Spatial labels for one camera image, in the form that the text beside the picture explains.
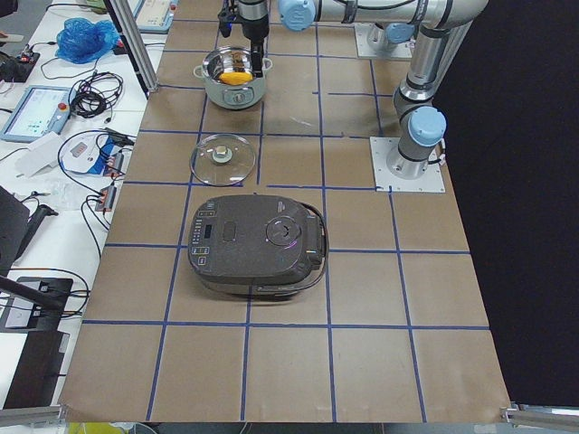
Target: metal pot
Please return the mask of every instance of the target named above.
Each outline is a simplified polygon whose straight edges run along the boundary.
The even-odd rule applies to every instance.
[[[220,47],[207,54],[203,64],[193,69],[202,80],[211,101],[225,109],[246,109],[258,102],[265,93],[265,76],[273,67],[271,59],[263,58],[263,77],[253,76],[251,54],[243,47]],[[224,72],[249,72],[253,79],[238,86],[224,84],[219,77]]]

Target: white mounting plate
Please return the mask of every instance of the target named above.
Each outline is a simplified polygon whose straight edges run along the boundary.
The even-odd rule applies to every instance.
[[[387,59],[390,61],[409,61],[412,57],[410,43],[399,43],[393,50],[375,50],[368,44],[368,32],[374,27],[373,24],[354,24],[356,31],[356,46],[360,59]]]
[[[393,192],[399,193],[445,193],[439,165],[429,165],[420,178],[413,180],[399,178],[390,172],[386,166],[386,157],[390,149],[398,146],[399,140],[399,137],[370,137],[376,191],[388,193],[392,188]],[[432,151],[430,159],[436,158],[436,152]]]

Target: blue joint cap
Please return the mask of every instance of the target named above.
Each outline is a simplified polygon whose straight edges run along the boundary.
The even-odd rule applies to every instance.
[[[435,146],[444,137],[446,118],[434,107],[419,107],[410,116],[408,132],[420,146]]]
[[[310,27],[316,18],[316,7],[312,0],[279,0],[281,22],[293,32]]]
[[[392,23],[386,27],[386,39],[391,43],[403,43],[413,37],[414,26],[411,24]]]

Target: plastic bag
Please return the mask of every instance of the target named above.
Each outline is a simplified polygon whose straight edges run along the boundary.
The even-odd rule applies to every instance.
[[[111,21],[93,24],[86,18],[71,18],[64,22],[56,41],[56,57],[72,63],[88,63],[112,50],[119,41],[119,33]]]

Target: tiled table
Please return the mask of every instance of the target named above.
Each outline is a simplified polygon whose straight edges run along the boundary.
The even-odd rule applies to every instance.
[[[451,181],[378,193],[368,138],[399,135],[407,64],[356,58],[352,27],[290,33],[272,12],[263,100],[208,101],[193,67],[217,46],[219,5],[182,1],[150,97],[61,402],[70,420],[477,421],[508,405]],[[195,144],[247,138],[242,186],[199,184]],[[195,209],[281,194],[326,216],[325,278],[290,301],[202,287],[186,257]]]

